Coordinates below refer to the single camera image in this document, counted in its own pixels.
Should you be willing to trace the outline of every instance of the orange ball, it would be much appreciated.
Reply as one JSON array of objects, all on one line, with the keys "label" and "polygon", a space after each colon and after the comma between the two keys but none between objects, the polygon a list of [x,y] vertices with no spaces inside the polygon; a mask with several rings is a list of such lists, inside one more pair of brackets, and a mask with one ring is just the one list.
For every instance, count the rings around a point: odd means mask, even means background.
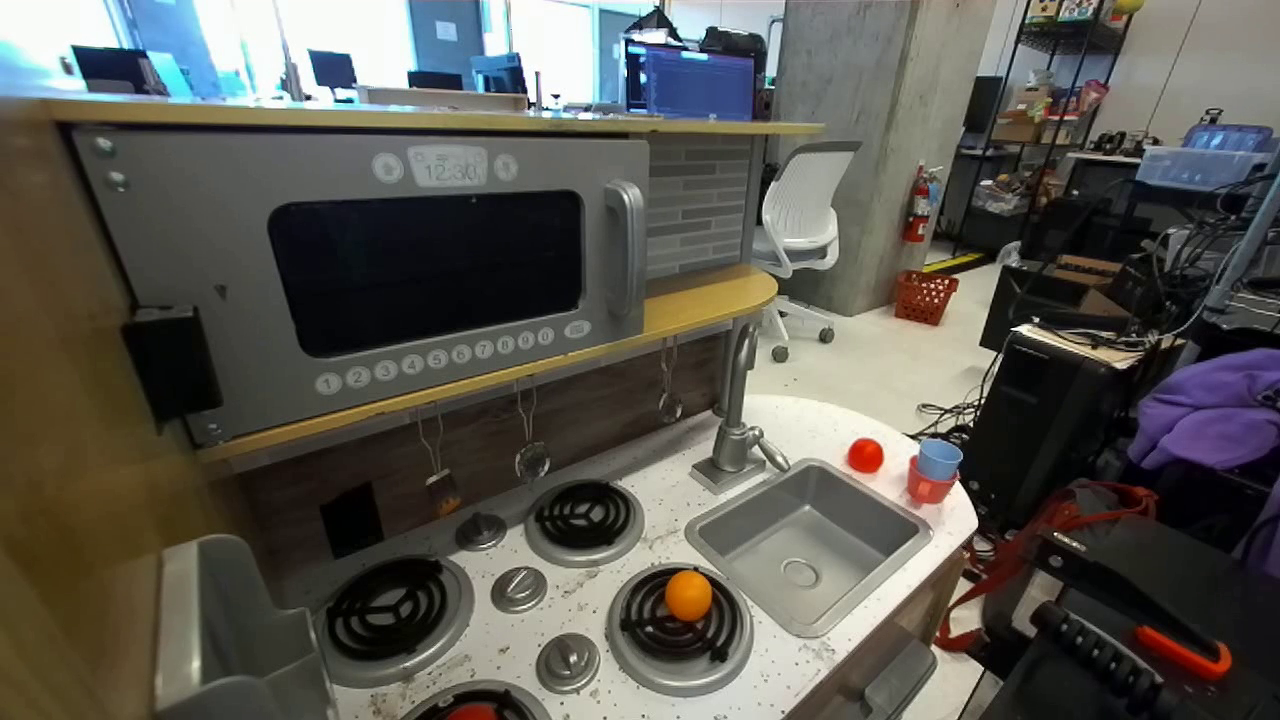
[{"label": "orange ball", "polygon": [[714,590],[702,571],[683,569],[667,582],[663,590],[663,607],[679,619],[679,625],[694,625],[713,611]]}]

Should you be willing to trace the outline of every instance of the microwave window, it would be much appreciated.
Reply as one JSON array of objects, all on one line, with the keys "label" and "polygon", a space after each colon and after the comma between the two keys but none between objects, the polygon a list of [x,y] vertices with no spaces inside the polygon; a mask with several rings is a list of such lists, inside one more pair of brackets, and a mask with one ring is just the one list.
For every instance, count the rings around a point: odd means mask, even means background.
[{"label": "microwave window", "polygon": [[269,231],[307,357],[570,314],[584,295],[576,193],[280,205]]}]

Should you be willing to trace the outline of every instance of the door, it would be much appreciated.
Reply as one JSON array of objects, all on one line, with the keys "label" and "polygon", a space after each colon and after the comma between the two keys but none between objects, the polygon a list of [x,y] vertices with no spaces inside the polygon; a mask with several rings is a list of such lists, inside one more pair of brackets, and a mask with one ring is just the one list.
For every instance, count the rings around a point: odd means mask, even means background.
[{"label": "door", "polygon": [[414,68],[460,73],[462,90],[479,48],[479,0],[406,0]]},{"label": "door", "polygon": [[596,64],[600,64],[600,85],[596,85],[596,102],[600,106],[615,106],[624,107],[624,31],[634,24],[641,18],[628,12],[606,12],[600,7],[600,31],[596,31]]},{"label": "door", "polygon": [[194,96],[237,96],[218,85],[194,0],[118,0],[118,18],[130,45],[167,53]]}]

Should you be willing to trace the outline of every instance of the play kitchen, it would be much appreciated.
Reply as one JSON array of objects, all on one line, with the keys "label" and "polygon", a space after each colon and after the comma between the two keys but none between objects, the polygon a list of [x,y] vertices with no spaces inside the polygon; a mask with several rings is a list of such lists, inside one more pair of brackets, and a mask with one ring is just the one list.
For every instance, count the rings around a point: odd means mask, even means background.
[{"label": "play kitchen", "polygon": [[[890,715],[932,677],[901,607],[976,517],[963,493],[911,504],[919,447],[868,416],[785,396],[748,416],[795,456],[786,472],[692,482],[714,438],[694,416],[307,569],[285,607],[223,607],[227,575],[269,595],[239,541],[171,549],[158,628],[194,646],[158,631],[156,689],[180,689],[158,715]],[[843,468],[850,438],[883,447],[876,472]],[[862,648],[879,664],[850,680]]]},{"label": "play kitchen", "polygon": [[152,411],[246,517],[162,551],[158,715],[821,715],[927,680],[976,530],[942,459],[700,374],[770,295],[764,137],[811,129],[52,116]]}]

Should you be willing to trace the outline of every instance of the fire extinguisher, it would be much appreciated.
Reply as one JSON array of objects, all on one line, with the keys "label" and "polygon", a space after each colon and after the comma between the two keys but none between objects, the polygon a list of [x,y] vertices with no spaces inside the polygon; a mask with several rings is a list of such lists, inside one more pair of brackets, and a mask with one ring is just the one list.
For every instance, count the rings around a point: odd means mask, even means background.
[{"label": "fire extinguisher", "polygon": [[901,250],[901,268],[919,268],[927,254],[927,225],[932,225],[932,174],[914,165],[911,177],[911,197],[906,197],[906,217],[904,217],[904,250]]}]

